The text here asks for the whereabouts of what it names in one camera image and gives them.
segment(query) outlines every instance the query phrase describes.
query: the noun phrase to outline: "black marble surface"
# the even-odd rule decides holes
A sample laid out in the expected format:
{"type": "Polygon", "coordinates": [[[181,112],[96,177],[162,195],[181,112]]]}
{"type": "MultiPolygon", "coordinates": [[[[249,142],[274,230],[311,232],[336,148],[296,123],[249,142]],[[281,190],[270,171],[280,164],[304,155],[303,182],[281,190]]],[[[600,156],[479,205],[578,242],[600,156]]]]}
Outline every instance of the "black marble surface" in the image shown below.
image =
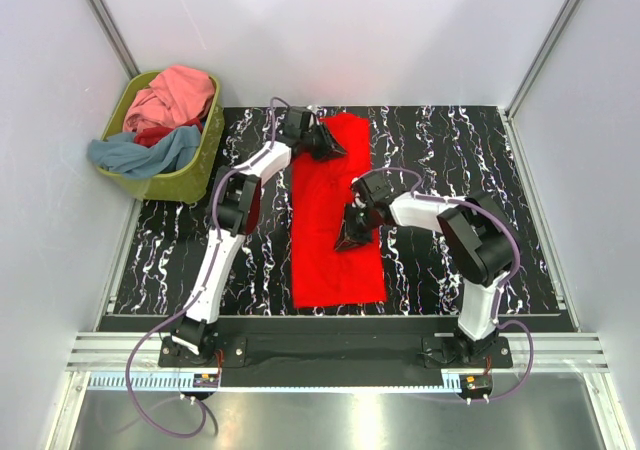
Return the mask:
{"type": "MultiPolygon", "coordinates": [[[[375,167],[401,166],[424,176],[422,190],[464,195],[483,188],[506,210],[522,237],[522,269],[508,287],[503,313],[556,313],[558,305],[513,154],[495,107],[338,107],[368,118],[375,167]]],[[[263,108],[229,108],[219,165],[235,165],[270,132],[263,108]]],[[[394,186],[410,176],[390,175],[394,186]]],[[[412,228],[381,229],[386,303],[296,310],[291,295],[291,169],[263,189],[262,214],[233,263],[223,315],[455,314],[461,277],[442,236],[412,228]]],[[[209,194],[200,203],[146,201],[128,255],[115,314],[172,314],[186,302],[204,257],[209,194]]]]}

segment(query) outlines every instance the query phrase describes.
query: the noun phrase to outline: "floor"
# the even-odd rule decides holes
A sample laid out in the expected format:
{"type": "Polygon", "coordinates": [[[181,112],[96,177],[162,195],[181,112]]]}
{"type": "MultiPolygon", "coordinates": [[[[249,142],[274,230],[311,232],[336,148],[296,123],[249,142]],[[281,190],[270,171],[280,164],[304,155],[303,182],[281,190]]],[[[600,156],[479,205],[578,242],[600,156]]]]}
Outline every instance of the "floor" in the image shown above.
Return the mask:
{"type": "MultiPolygon", "coordinates": [[[[516,379],[501,375],[495,393],[516,379]]],[[[150,409],[171,397],[139,392],[150,409]]],[[[110,449],[604,449],[584,382],[577,375],[534,374],[513,397],[467,407],[456,396],[390,394],[219,393],[206,400],[211,421],[195,438],[162,435],[135,419],[126,392],[89,391],[76,427],[74,450],[110,449]],[[444,399],[436,403],[433,399],[444,399]]],[[[200,412],[172,402],[151,412],[160,424],[189,432],[200,412]]]]}
{"type": "MultiPolygon", "coordinates": [[[[495,107],[327,107],[322,115],[350,112],[368,118],[375,167],[402,166],[425,178],[423,191],[493,194],[523,241],[522,270],[512,280],[503,313],[558,312],[513,153],[495,107]]],[[[264,108],[229,108],[219,165],[239,164],[262,146],[270,131],[264,108]]],[[[449,315],[460,308],[460,277],[443,237],[411,228],[382,228],[387,302],[295,309],[291,287],[291,170],[263,193],[256,231],[236,257],[223,297],[223,315],[449,315]]],[[[390,177],[393,185],[410,185],[390,177]]],[[[129,251],[114,314],[168,315],[186,302],[207,241],[205,208],[145,201],[129,251]]]]}

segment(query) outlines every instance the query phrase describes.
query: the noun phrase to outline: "white wall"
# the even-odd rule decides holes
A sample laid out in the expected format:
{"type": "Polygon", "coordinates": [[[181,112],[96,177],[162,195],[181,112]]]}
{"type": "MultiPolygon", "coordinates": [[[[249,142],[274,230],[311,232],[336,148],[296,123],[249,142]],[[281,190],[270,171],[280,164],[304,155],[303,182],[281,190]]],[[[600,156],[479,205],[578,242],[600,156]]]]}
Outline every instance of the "white wall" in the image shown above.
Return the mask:
{"type": "Polygon", "coordinates": [[[640,438],[640,0],[585,0],[516,116],[578,318],[640,438]]]}
{"type": "Polygon", "coordinates": [[[129,199],[86,161],[126,77],[84,0],[0,0],[0,448],[38,448],[129,199]]]}
{"type": "Polygon", "coordinates": [[[227,106],[507,105],[564,0],[106,0],[141,70],[182,62],[227,106]]]}

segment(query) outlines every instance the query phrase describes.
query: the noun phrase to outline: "green basket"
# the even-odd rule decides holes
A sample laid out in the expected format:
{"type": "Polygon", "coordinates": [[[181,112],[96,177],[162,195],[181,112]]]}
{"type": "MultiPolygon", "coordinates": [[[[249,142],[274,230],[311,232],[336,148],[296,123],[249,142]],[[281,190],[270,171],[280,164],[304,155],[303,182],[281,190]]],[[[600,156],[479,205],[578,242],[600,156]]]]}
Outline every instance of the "green basket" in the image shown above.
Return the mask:
{"type": "MultiPolygon", "coordinates": [[[[102,134],[102,140],[107,137],[122,132],[122,125],[127,110],[133,103],[138,90],[149,85],[160,72],[147,72],[133,78],[127,89],[124,91],[122,98],[118,102],[111,120],[106,130],[102,134]]],[[[204,197],[207,191],[207,184],[211,176],[213,161],[218,151],[222,130],[224,129],[224,117],[222,116],[222,107],[218,105],[218,95],[220,95],[220,84],[218,80],[209,75],[215,94],[211,102],[211,110],[207,116],[207,121],[202,130],[202,140],[200,146],[196,150],[193,160],[184,168],[177,172],[161,173],[154,177],[144,180],[132,180],[125,178],[118,173],[113,173],[96,166],[98,171],[116,182],[127,193],[138,200],[171,200],[174,202],[195,203],[204,197]]]]}

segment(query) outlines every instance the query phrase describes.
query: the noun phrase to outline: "gray-blue towel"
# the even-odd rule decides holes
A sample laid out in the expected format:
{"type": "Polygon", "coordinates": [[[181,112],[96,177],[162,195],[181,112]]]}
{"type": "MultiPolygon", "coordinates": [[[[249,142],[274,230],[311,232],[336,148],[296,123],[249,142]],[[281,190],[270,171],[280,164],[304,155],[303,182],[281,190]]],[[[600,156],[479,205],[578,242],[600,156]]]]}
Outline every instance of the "gray-blue towel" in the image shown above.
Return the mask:
{"type": "Polygon", "coordinates": [[[176,128],[150,148],[133,143],[135,135],[123,132],[106,142],[93,140],[89,144],[89,160],[124,177],[144,179],[184,168],[200,145],[200,130],[195,125],[176,128]]]}

